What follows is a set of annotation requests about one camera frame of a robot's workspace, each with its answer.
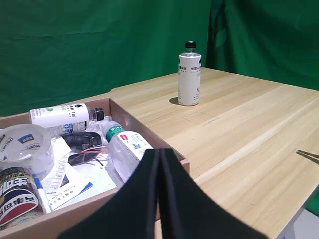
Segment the green backdrop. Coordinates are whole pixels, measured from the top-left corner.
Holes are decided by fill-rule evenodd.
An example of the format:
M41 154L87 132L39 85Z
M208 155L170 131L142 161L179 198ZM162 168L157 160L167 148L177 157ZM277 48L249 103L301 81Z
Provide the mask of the green backdrop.
M212 0L206 66L319 90L319 1Z
M3 0L0 116L177 72L187 40L205 59L209 13L210 0Z

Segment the clear tape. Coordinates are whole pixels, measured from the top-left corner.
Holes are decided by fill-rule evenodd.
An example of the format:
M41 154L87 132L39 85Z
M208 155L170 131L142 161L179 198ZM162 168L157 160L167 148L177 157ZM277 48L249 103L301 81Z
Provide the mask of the clear tape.
M53 165L51 136L45 128L18 124L0 131L0 170L23 167L41 180Z

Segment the green label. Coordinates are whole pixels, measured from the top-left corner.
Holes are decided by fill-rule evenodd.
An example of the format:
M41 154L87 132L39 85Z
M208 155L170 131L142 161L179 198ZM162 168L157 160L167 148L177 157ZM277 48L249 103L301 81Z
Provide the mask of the green label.
M123 132L125 131L121 126L113 126L112 128L109 129L109 131L107 131L106 133L106 140L107 142L110 142L111 138L116 135L119 132Z

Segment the water bottle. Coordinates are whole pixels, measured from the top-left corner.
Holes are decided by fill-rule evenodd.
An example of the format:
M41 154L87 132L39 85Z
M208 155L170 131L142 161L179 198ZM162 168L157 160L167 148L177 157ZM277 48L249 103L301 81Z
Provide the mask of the water bottle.
M187 41L186 51L179 55L178 103L194 106L199 102L201 54L195 52L196 42Z
M104 119L102 108L91 109L85 104L54 106L29 111L31 124L46 128L51 137L85 131L89 125Z
M126 131L115 121L104 123L102 134L109 142L108 157L121 179L126 182L145 150L152 149L152 146L139 133Z

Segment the open box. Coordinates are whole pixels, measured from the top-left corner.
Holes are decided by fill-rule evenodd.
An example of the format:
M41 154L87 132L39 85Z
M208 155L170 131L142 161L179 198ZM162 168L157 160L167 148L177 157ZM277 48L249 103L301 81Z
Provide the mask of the open box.
M130 113L125 111L110 98L103 98L84 102L92 108L102 107L105 115L111 115L114 121L120 123L124 129L140 133L153 148L171 148L163 139L143 125ZM0 128L15 124L29 123L28 113L8 116L0 119ZM189 162L183 155L173 149L184 169L189 172ZM8 239L52 239L88 217L103 206L119 188L114 188L55 212L40 216L36 219L0 231L0 238Z

